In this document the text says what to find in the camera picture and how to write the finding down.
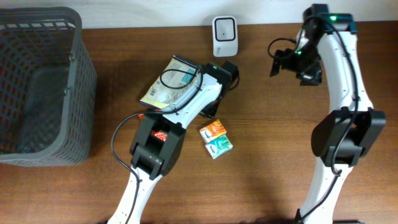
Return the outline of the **orange tissue pack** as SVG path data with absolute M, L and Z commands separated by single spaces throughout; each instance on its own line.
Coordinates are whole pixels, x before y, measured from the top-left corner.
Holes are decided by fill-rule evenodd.
M 209 143 L 226 133 L 227 130 L 218 119 L 200 129 L 200 135 L 206 143 Z

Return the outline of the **yellow snack bag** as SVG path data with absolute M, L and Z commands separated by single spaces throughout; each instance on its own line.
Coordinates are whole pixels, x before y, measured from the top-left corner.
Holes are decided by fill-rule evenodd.
M 163 109 L 177 101 L 197 81 L 198 65 L 174 55 L 140 103 Z

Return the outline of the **teal tissue pack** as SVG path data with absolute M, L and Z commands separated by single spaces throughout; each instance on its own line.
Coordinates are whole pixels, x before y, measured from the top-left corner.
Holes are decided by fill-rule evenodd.
M 216 159 L 224 153 L 232 150 L 233 144 L 228 139 L 227 135 L 222 135 L 211 142 L 205 144 L 207 151 L 209 152 L 212 159 Z

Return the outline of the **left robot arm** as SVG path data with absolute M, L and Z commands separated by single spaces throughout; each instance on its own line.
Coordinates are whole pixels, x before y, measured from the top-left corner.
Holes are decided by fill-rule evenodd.
M 129 180 L 119 205 L 108 220 L 112 224 L 140 223 L 146 203 L 158 181 L 179 159 L 186 129 L 197 117 L 213 118 L 225 94 L 239 83 L 237 65 L 227 61 L 195 66 L 193 84 L 165 108 L 142 112 L 130 147 Z

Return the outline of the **red Hacks candy bag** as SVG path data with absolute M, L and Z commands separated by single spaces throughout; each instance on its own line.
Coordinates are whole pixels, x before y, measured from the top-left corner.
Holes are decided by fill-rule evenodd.
M 141 113 L 138 117 L 141 122 L 135 136 L 137 141 L 144 141 L 148 137 L 166 141 L 168 134 L 164 128 L 164 117 L 162 115 Z

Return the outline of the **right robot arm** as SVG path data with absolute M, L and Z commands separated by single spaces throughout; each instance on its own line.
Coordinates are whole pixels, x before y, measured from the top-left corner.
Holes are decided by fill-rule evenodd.
M 347 13 L 331 13 L 327 4 L 312 4 L 293 49 L 276 50 L 270 75 L 288 70 L 302 86 L 317 86 L 326 73 L 329 114 L 313 129 L 315 172 L 295 223 L 332 223 L 341 188 L 386 125 L 368 97 L 357 54 L 357 28 Z

